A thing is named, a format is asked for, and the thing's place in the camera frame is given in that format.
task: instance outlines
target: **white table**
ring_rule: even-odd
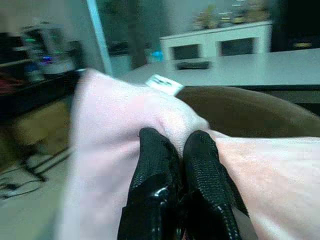
[[[176,70],[175,65],[181,60],[163,61],[135,69],[120,79],[143,84],[153,74],[159,74],[190,87],[233,86],[265,92],[294,103],[320,103],[320,48],[205,60],[212,62],[211,68]]]
[[[221,56],[221,42],[253,39],[253,53],[268,53],[271,45],[272,22],[261,21],[224,28],[193,31],[160,38],[166,61],[174,60],[174,48],[198,45],[200,58]]]

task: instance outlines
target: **floor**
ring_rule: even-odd
[[[56,156],[53,162],[70,154],[67,150]],[[30,159],[31,165],[37,164],[45,156],[34,156]],[[67,175],[68,159],[50,169],[44,175],[48,181],[42,183],[41,188],[35,192],[8,198],[0,199],[0,239],[2,240],[38,240],[48,224],[53,222],[57,209],[61,204],[62,193]],[[36,180],[30,174],[21,169],[0,175],[0,179],[8,177],[11,183],[25,183]],[[38,182],[32,182],[13,194],[29,191],[39,186]]]

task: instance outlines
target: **table surface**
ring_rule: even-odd
[[[210,61],[209,69],[176,70],[177,62]],[[143,84],[158,74],[184,86],[233,86],[253,90],[320,90],[320,48],[173,60],[147,64],[120,77]]]

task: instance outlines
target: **white tag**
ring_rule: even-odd
[[[177,95],[184,88],[180,83],[157,74],[152,75],[145,84],[171,96]]]

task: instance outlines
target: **brown chair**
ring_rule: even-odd
[[[271,95],[236,87],[185,87],[177,97],[233,137],[320,137],[320,118]]]

